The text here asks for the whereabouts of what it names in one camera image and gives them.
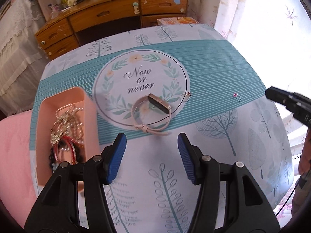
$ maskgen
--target bed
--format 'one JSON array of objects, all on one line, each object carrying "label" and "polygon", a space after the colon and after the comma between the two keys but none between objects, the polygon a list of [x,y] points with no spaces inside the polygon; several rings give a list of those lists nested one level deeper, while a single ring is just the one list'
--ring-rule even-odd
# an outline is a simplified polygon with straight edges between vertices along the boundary
[{"label": "bed", "polygon": [[36,0],[11,0],[0,19],[0,110],[12,115],[29,110],[49,62],[38,47],[45,19]]}]

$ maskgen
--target white curtain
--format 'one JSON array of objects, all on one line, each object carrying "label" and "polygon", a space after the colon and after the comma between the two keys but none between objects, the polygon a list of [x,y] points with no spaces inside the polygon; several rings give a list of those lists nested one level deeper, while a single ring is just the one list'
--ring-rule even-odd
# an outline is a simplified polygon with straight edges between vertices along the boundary
[{"label": "white curtain", "polygon": [[0,20],[0,110],[7,116],[32,109],[49,62],[35,33],[45,24],[36,1],[14,0]]},{"label": "white curtain", "polygon": [[[299,0],[189,0],[188,16],[214,27],[250,63],[266,87],[311,97],[311,21]],[[307,127],[281,105],[293,155]]]}]

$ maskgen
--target drawer handle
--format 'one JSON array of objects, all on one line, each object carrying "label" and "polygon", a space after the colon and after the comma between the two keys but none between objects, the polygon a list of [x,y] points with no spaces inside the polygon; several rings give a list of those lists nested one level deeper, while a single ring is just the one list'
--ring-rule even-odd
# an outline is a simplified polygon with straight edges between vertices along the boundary
[{"label": "drawer handle", "polygon": [[172,4],[171,4],[171,3],[168,3],[168,2],[160,3],[160,4],[159,4],[159,7],[170,7],[170,6],[172,6]]},{"label": "drawer handle", "polygon": [[110,12],[109,11],[103,11],[103,12],[100,12],[99,14],[97,14],[98,17],[102,17],[102,16],[105,16],[105,15],[108,15]]},{"label": "drawer handle", "polygon": [[64,51],[66,51],[66,48],[60,48],[57,52],[64,52]]},{"label": "drawer handle", "polygon": [[49,39],[51,39],[51,38],[53,38],[53,37],[55,37],[57,35],[57,33],[52,33],[50,36],[49,36]]},{"label": "drawer handle", "polygon": [[139,14],[138,6],[139,6],[138,2],[133,2],[134,14],[136,14],[136,15]]}]

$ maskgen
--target silver ring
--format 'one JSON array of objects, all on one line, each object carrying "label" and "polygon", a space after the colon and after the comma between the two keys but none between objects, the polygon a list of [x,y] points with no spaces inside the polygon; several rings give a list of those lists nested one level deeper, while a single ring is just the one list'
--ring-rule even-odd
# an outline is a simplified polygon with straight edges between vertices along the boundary
[{"label": "silver ring", "polygon": [[191,94],[190,94],[190,92],[188,92],[188,93],[186,93],[186,94],[181,94],[180,96],[179,96],[179,98],[180,98],[180,100],[182,101],[182,102],[187,102],[187,101],[189,101],[189,99],[191,98]]},{"label": "silver ring", "polygon": [[238,102],[242,101],[242,97],[237,93],[234,93],[233,97],[236,98]]}]

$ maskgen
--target window curtain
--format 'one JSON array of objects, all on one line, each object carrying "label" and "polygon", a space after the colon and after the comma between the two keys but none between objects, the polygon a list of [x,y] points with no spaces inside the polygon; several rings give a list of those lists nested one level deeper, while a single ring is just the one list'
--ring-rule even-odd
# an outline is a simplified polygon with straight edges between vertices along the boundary
[{"label": "window curtain", "polygon": [[[249,62],[266,87],[311,98],[311,21],[299,0],[189,0],[188,16],[214,27]],[[283,106],[293,155],[301,153],[307,127]]]}]

